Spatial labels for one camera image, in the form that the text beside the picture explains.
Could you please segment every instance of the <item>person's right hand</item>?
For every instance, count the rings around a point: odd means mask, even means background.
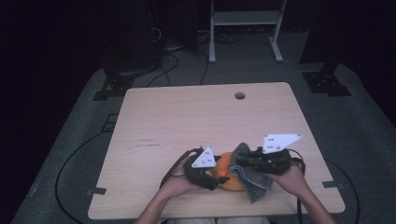
[[[282,189],[295,195],[297,198],[306,193],[307,190],[310,190],[305,181],[303,171],[296,162],[292,162],[289,170],[283,175],[264,175],[274,180]]]

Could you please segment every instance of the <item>black cable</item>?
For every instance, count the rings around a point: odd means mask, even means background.
[[[158,76],[156,76],[155,78],[153,78],[153,79],[148,83],[148,85],[146,86],[146,88],[149,87],[149,85],[151,85],[151,83],[154,82],[157,78],[159,78],[159,77],[161,77],[161,76],[163,76],[163,75],[167,75],[167,77],[168,77],[168,83],[170,83],[170,78],[169,78],[169,76],[168,76],[168,72],[174,70],[174,69],[177,67],[177,65],[178,65],[178,58],[177,58],[176,56],[172,55],[172,54],[168,54],[167,56],[170,56],[170,57],[172,57],[172,58],[174,58],[174,59],[176,60],[175,65],[173,65],[169,70],[163,71],[163,73],[161,73],[161,74],[159,74]]]
[[[87,141],[85,141],[84,143],[82,143],[68,158],[67,160],[64,162],[64,164],[62,165],[61,170],[59,171],[58,175],[56,176],[56,181],[55,181],[55,199],[56,202],[58,203],[59,207],[61,208],[61,210],[68,216],[70,217],[72,220],[74,220],[75,222],[77,222],[78,224],[83,224],[82,221],[78,220],[76,217],[74,217],[73,215],[71,215],[62,205],[61,199],[59,198],[59,192],[58,192],[58,185],[59,185],[59,180],[61,178],[61,174],[64,171],[64,167],[66,166],[67,163],[69,163],[70,159],[73,158],[73,156],[80,151],[83,147],[85,147],[88,143],[90,143],[93,139],[95,139],[96,137],[100,136],[102,133],[108,133],[110,130],[113,130],[114,127],[110,127],[108,129],[105,129],[99,133],[97,133],[96,135],[94,135],[93,137],[89,138]]]
[[[298,159],[298,158],[292,158],[291,160],[292,160],[292,161],[295,161],[295,162],[297,162],[297,163],[300,164],[300,167],[301,167],[301,170],[302,170],[302,172],[303,172],[303,175],[305,175],[305,167],[306,167],[306,165],[305,165],[305,163],[304,163],[303,156],[302,156],[298,151],[296,151],[296,150],[294,150],[294,149],[288,149],[288,148],[287,148],[287,150],[296,153],[296,154],[300,157],[300,159]],[[301,201],[300,201],[300,199],[298,199],[298,198],[297,198],[297,217],[298,217],[298,222],[299,222],[300,224],[304,224],[304,221],[303,221],[303,212],[302,212],[302,209],[301,209]]]
[[[201,53],[204,54],[205,59],[206,59],[206,68],[205,68],[204,74],[202,75],[201,81],[199,82],[199,85],[202,85],[202,83],[204,82],[206,73],[207,73],[207,68],[209,67],[209,59],[207,58],[206,54],[201,49],[199,49],[199,51],[201,51]]]
[[[361,199],[359,198],[358,195],[358,191],[356,190],[355,185],[353,184],[352,180],[350,179],[350,177],[347,175],[347,172],[345,172],[340,166],[338,166],[337,164],[335,164],[332,161],[329,161],[327,159],[324,159],[326,162],[328,162],[329,164],[333,165],[335,168],[337,168],[339,171],[341,171],[341,173],[343,173],[344,177],[347,179],[347,181],[349,182],[350,186],[352,187],[353,193],[355,194],[355,199],[356,199],[356,217],[355,217],[355,223],[358,224],[360,221],[360,217],[361,217]]]

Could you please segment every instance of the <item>gray cloth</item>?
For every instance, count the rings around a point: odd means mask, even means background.
[[[250,199],[250,203],[255,203],[265,195],[267,189],[272,187],[273,181],[264,175],[260,175],[251,166],[241,166],[236,163],[236,160],[241,158],[241,156],[238,155],[238,153],[241,152],[250,152],[250,148],[246,143],[239,144],[239,146],[233,151],[228,169],[238,178],[242,186],[245,188],[247,196]]]

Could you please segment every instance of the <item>wooden table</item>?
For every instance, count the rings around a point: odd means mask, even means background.
[[[242,92],[246,98],[238,100]],[[267,133],[302,133],[290,148],[307,165],[306,180],[331,213],[344,211],[332,176],[287,83],[131,89],[125,95],[89,217],[137,218],[174,162],[187,150],[212,146],[215,155],[241,142],[251,149]],[[254,204],[243,192],[200,189],[172,199],[162,217],[246,217],[296,213],[296,198],[274,184]]]

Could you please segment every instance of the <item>floor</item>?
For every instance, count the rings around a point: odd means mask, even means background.
[[[213,64],[207,64],[207,43],[199,46],[202,51],[181,50],[172,53],[173,56],[163,56],[165,71],[177,62],[167,72],[169,78],[162,75],[150,83],[163,73],[157,69],[137,78],[133,88],[146,88],[149,83],[151,88],[288,82],[345,201],[345,212],[334,217],[339,223],[354,223],[357,215],[362,224],[393,223],[395,128],[363,88],[359,77],[342,64],[335,75],[352,96],[329,97],[309,90],[302,73],[318,71],[322,64],[299,64],[308,33],[281,32],[278,45],[283,63],[276,62],[269,35],[238,36],[241,40],[230,45],[217,44],[217,61]],[[112,114],[119,113],[123,100],[122,97],[92,100],[105,80],[102,69],[92,74],[13,223],[133,223],[95,221],[87,216],[111,139],[111,132],[101,131],[104,125],[107,129],[114,124],[117,116]],[[295,215],[270,219],[283,224],[298,223]]]

